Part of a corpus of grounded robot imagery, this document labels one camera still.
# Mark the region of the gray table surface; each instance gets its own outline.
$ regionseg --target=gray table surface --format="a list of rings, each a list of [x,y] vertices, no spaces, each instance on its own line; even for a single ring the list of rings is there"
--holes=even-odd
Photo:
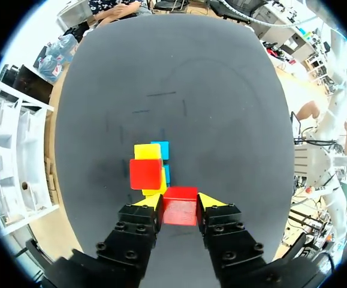
[[[127,19],[88,34],[66,76],[56,165],[69,221],[95,255],[126,202],[134,144],[170,141],[173,185],[243,213],[271,261],[292,195],[293,144],[279,79],[249,29],[192,15]],[[197,227],[163,226],[141,287],[218,287]]]

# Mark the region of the white storage rack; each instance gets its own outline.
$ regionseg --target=white storage rack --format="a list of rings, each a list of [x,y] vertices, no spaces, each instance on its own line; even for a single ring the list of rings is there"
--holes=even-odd
[[[29,107],[39,107],[34,112]],[[44,130],[53,107],[0,82],[0,233],[55,209],[44,165]]]

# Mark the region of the red block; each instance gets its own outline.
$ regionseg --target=red block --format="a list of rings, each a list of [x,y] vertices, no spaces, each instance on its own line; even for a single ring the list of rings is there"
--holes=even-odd
[[[131,188],[135,190],[160,189],[161,170],[162,170],[161,159],[151,159],[151,160],[131,159],[131,161],[129,162]]]
[[[163,197],[165,224],[196,225],[197,188],[169,187]]]

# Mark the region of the screw head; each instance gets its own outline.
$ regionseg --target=screw head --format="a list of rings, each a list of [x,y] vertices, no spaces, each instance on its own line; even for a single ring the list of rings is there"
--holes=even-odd
[[[222,232],[222,231],[224,231],[224,227],[222,227],[221,225],[217,225],[217,226],[215,226],[215,228],[213,228],[213,230],[215,232]]]
[[[119,221],[116,223],[116,229],[117,230],[124,230],[125,229],[125,223],[123,221]]]
[[[255,244],[255,246],[254,246],[254,250],[256,250],[256,251],[262,251],[262,250],[264,250],[264,244],[263,244],[263,243],[257,242],[257,243]]]
[[[133,250],[128,250],[125,252],[125,258],[130,259],[130,260],[135,260],[137,259],[137,253]]]
[[[236,227],[239,228],[239,229],[244,229],[244,223],[242,223],[242,222],[237,222],[237,223],[236,223]]]
[[[222,255],[222,260],[224,261],[230,261],[236,258],[236,252],[234,251],[226,251]]]
[[[145,230],[146,230],[145,225],[142,225],[142,224],[137,225],[137,231],[139,231],[139,232],[144,232]]]
[[[99,243],[96,244],[96,249],[97,249],[98,251],[105,250],[106,248],[107,248],[107,246],[106,246],[106,244],[103,243],[103,242],[99,242]]]

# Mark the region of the blue cube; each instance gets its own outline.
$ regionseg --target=blue cube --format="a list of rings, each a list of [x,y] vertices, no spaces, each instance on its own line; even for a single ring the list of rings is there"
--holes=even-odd
[[[170,176],[170,171],[169,171],[169,165],[164,165],[165,169],[165,180],[169,186],[169,183],[171,182],[171,176]]]
[[[169,141],[152,141],[151,144],[160,144],[162,159],[169,160]]]

